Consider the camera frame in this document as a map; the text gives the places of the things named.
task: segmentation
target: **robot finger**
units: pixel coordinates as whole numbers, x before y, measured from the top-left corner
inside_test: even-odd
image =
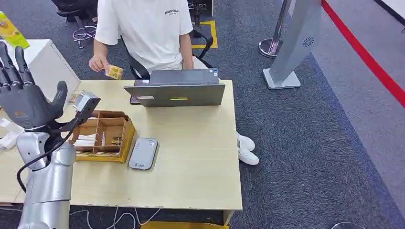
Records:
[[[15,68],[10,56],[7,53],[7,45],[4,42],[0,42],[0,58],[4,64],[4,70],[11,80],[11,86],[13,88],[22,88],[22,79],[17,69]]]
[[[18,64],[18,69],[24,83],[32,83],[35,84],[34,78],[30,70],[28,69],[27,62],[24,59],[24,49],[21,46],[17,46],[15,48],[15,60]]]
[[[6,89],[9,91],[10,84],[10,78],[7,75],[7,72],[4,70],[3,64],[0,62],[0,92],[5,92]]]

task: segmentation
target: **red line on floor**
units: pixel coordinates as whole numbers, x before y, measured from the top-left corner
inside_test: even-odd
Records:
[[[352,46],[363,62],[374,73],[378,80],[388,89],[388,91],[405,108],[405,91],[388,75],[388,73],[375,61],[362,44],[356,39],[349,28],[343,23],[338,15],[333,11],[326,0],[322,0],[322,7],[338,27],[347,42]]]

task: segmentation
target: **white sneaker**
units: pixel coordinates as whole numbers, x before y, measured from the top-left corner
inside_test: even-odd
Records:
[[[238,157],[239,160],[245,162],[248,165],[255,166],[259,164],[259,158],[246,148],[238,147]]]
[[[246,148],[249,151],[253,151],[255,149],[255,143],[252,139],[240,135],[238,132],[236,132],[236,139],[238,142],[238,147],[241,147],[240,145],[243,145],[243,148]]]

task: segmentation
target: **person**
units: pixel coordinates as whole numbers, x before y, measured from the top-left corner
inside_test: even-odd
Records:
[[[107,45],[118,43],[149,72],[207,68],[192,55],[193,30],[187,0],[98,0],[94,56],[89,66],[98,72],[109,66]],[[254,142],[236,133],[239,159],[257,165]]]

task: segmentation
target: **white t-shirt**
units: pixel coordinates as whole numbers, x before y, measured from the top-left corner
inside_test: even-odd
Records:
[[[179,36],[193,30],[188,2],[98,0],[96,40],[117,44],[119,30],[131,56],[149,71],[179,69]]]

